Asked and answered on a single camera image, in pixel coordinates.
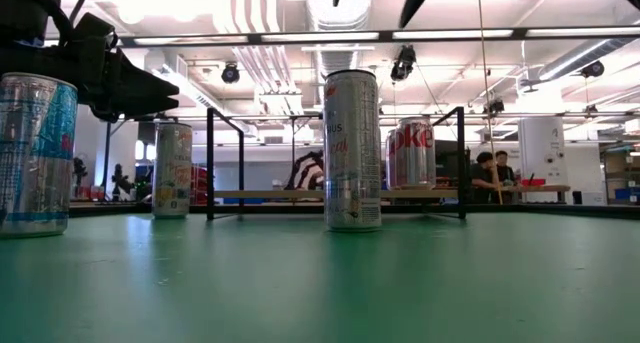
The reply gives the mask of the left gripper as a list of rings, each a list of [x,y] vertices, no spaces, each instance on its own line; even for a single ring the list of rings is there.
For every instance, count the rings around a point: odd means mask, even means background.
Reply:
[[[116,122],[119,117],[112,103],[111,68],[112,50],[118,41],[116,33],[73,33],[67,42],[78,63],[78,104],[88,106],[96,118],[106,122]],[[136,97],[122,104],[125,116],[156,114],[179,105],[178,100],[170,98],[179,93],[176,85],[136,67],[126,57],[121,61],[120,82],[121,95]]]

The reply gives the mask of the white Celsius can black lid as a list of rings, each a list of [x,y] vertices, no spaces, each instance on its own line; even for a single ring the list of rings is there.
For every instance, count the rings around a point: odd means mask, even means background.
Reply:
[[[184,218],[190,209],[192,127],[156,125],[156,159],[152,180],[152,214],[156,219]]]
[[[324,86],[324,218],[334,231],[381,226],[381,136],[376,77],[341,70]]]

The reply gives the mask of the blue silver Red Bull can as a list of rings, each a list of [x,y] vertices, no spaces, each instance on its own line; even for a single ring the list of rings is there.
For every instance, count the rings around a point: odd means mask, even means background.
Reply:
[[[67,228],[77,89],[20,72],[0,79],[0,238]]]

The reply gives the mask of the silver Diet Coke can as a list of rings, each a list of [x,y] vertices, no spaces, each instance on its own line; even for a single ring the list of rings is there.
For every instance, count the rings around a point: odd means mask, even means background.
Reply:
[[[396,186],[395,137],[396,129],[393,128],[387,133],[385,140],[385,177],[388,190],[392,190]]]
[[[435,139],[429,118],[404,118],[395,133],[397,185],[433,189],[436,185]]]

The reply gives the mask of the storage shelf with boxes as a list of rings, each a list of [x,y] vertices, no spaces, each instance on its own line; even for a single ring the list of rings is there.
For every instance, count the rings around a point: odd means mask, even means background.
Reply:
[[[640,206],[640,145],[606,146],[601,163],[607,203]]]

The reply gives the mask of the red bin rack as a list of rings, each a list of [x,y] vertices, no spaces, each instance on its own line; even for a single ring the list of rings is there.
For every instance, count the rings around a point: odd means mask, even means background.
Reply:
[[[191,169],[190,204],[200,206],[207,204],[207,169],[193,165]]]

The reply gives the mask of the person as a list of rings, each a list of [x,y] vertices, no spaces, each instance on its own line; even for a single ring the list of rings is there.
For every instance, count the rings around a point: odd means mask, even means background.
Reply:
[[[506,151],[496,153],[496,170],[498,180],[503,186],[516,186],[517,180],[514,170],[508,165],[508,154]]]
[[[292,167],[285,190],[315,191],[324,188],[324,154],[311,151],[298,158]]]
[[[479,153],[476,162],[470,166],[473,203],[488,204],[491,202],[491,196],[499,186],[499,182],[494,177],[493,168],[494,155],[488,151]]]

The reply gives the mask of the white building column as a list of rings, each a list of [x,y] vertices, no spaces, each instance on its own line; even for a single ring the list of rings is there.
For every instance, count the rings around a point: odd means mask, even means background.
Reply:
[[[523,118],[518,124],[522,178],[567,185],[563,121],[560,117]]]

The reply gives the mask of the wooden workbench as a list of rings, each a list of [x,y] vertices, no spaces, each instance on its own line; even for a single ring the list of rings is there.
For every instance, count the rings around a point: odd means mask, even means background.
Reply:
[[[510,196],[511,204],[566,204],[566,194],[570,187],[566,185],[539,186],[503,186],[502,195]]]

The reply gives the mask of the black overhead frame bar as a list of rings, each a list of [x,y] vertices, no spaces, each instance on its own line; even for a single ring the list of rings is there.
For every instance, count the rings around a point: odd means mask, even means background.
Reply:
[[[452,30],[322,31],[284,33],[123,36],[123,48],[259,45],[396,44],[476,41],[640,38],[640,24],[626,26],[516,27]]]

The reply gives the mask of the black table frame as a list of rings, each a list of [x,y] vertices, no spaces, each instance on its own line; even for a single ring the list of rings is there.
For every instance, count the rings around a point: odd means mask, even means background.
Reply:
[[[321,214],[324,205],[216,205],[214,214]],[[466,205],[464,211],[471,213],[539,213],[551,215],[586,216],[596,218],[629,219],[640,221],[640,206],[585,206],[563,204],[519,204],[519,205]],[[151,207],[146,204],[89,204],[76,205],[70,209],[71,218],[116,214],[147,214]],[[459,213],[457,205],[385,205],[383,214],[442,214]]]

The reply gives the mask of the wooden shelf black metal frame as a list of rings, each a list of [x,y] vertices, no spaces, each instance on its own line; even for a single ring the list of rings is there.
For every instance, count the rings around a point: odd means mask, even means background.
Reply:
[[[386,191],[382,194],[386,198],[400,198],[400,199],[419,199],[419,198],[457,198],[457,216],[459,219],[465,219],[467,215],[467,199],[466,194],[468,191],[466,172],[466,148],[465,148],[465,112],[463,107],[456,107],[448,113],[442,115],[438,120],[434,122],[434,125],[439,125],[453,116],[456,117],[457,125],[457,140],[456,140],[456,158],[458,164],[458,186],[456,188],[456,194],[453,194],[451,190],[435,190],[424,193],[411,193],[408,190],[400,192]],[[218,118],[226,125],[236,131],[239,151],[238,151],[238,190],[235,191],[219,191],[214,187],[214,119]],[[208,220],[213,220],[215,215],[215,199],[216,198],[233,198],[239,200],[239,211],[242,211],[245,205],[246,199],[290,199],[300,200],[303,198],[321,199],[320,193],[314,193],[311,191],[247,191],[244,187],[245,178],[245,133],[244,131],[231,121],[231,119],[222,114],[216,108],[208,108],[206,114],[206,168],[208,172],[207,177],[207,203],[205,212]]]

